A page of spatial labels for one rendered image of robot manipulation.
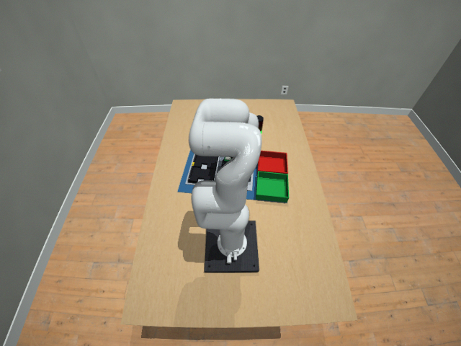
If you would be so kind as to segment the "green bin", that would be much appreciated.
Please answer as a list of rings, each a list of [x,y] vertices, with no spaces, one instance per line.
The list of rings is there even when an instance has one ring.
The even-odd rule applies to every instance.
[[[270,200],[287,203],[289,200],[288,174],[258,171],[256,181],[256,200]]]

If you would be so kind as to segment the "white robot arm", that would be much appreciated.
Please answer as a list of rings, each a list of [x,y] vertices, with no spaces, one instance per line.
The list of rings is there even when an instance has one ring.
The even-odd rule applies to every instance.
[[[233,157],[219,169],[215,180],[199,181],[192,189],[197,225],[219,229],[218,249],[227,255],[227,263],[231,263],[231,257],[237,260],[246,249],[247,188],[259,161],[261,142],[258,118],[253,113],[249,116],[243,101],[204,99],[198,106],[189,131],[192,153]]]

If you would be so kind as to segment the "red bin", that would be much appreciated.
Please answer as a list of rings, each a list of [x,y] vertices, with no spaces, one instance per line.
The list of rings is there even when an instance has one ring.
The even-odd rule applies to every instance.
[[[287,153],[261,151],[257,174],[258,171],[288,174]]]

